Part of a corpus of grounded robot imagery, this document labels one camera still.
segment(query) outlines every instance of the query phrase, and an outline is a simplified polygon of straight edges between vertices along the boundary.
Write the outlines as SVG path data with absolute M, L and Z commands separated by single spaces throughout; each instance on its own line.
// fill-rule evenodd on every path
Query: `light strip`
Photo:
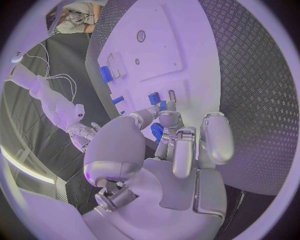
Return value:
M 4 148 L 1 146 L 1 152 L 2 152 L 2 155 L 12 164 L 14 165 L 15 167 L 17 167 L 19 170 L 21 170 L 22 172 L 36 178 L 36 179 L 39 179 L 39 180 L 42 180 L 44 182 L 47 182 L 47 183 L 50 183 L 50 184 L 54 184 L 54 180 L 51 179 L 51 178 L 48 178 L 48 177 L 45 177 L 45 176 L 42 176 L 30 169 L 28 169 L 27 167 L 23 166 L 22 164 L 20 164 L 18 161 L 16 161 L 11 155 L 9 155 L 5 150 Z

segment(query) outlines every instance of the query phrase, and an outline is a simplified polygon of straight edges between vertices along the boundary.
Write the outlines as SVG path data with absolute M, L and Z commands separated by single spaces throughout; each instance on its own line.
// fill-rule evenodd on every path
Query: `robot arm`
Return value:
M 29 90 L 32 97 L 41 101 L 42 110 L 49 120 L 58 128 L 69 133 L 73 144 L 81 152 L 86 151 L 96 130 L 80 123 L 85 116 L 82 104 L 74 105 L 62 94 L 52 90 L 46 78 L 36 76 L 21 63 L 16 65 L 7 81 L 12 81 Z

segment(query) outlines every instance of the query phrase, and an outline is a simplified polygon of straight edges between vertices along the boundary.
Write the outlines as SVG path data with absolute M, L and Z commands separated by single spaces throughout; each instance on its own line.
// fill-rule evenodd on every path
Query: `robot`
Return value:
M 221 112 L 207 114 L 199 133 L 185 126 L 174 100 L 119 116 L 105 126 L 81 123 L 82 104 L 74 105 L 20 62 L 7 81 L 29 90 L 41 101 L 50 121 L 70 135 L 83 153 L 87 181 L 102 189 L 97 211 L 123 239 L 211 240 L 223 224 L 227 197 L 216 165 L 234 155 L 234 140 Z M 141 130 L 159 119 L 163 135 L 154 158 L 144 160 Z

